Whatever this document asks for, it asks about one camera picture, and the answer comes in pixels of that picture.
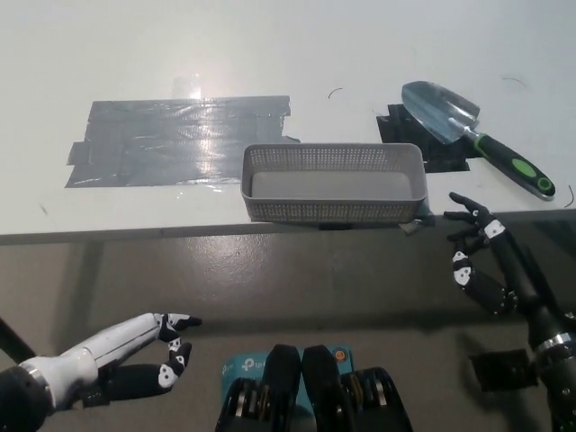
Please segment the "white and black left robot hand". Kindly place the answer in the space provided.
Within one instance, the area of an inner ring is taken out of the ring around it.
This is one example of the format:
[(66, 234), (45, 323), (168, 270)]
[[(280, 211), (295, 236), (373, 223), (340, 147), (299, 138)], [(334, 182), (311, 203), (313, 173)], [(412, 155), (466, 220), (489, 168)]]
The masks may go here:
[[(85, 407), (156, 397), (172, 390), (184, 373), (192, 346), (180, 333), (203, 324), (181, 313), (145, 313), (106, 328), (56, 356), (19, 364), (48, 395), (54, 411), (82, 401)], [(125, 361), (155, 341), (167, 345), (159, 364)]]

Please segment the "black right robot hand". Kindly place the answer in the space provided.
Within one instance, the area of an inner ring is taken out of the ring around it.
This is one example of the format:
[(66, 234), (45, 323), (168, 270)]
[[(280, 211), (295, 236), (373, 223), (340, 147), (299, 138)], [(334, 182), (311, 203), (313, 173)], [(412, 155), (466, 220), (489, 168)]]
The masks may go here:
[[(534, 258), (508, 228), (484, 205), (455, 192), (449, 198), (464, 211), (446, 211), (449, 221), (469, 224), (447, 237), (454, 244), (452, 272), (456, 285), (491, 315), (512, 311), (528, 325), (528, 344), (536, 352), (575, 341), (575, 321), (558, 306)], [(504, 277), (504, 284), (481, 272), (472, 255), (489, 249)]]

